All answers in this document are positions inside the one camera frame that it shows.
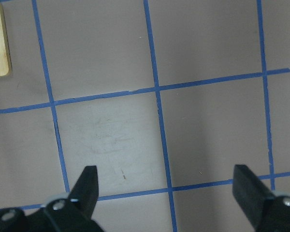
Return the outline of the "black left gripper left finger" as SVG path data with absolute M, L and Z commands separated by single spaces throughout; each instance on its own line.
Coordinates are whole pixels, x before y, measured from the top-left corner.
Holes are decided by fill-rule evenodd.
M 96 166 L 86 166 L 64 198 L 49 202 L 43 214 L 52 232 L 102 232 L 91 219 L 99 196 Z

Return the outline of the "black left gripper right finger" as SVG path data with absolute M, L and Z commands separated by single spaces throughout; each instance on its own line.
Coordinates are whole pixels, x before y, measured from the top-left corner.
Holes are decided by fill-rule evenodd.
M 232 194 L 256 232 L 290 232 L 290 194 L 270 190 L 244 164 L 233 169 Z

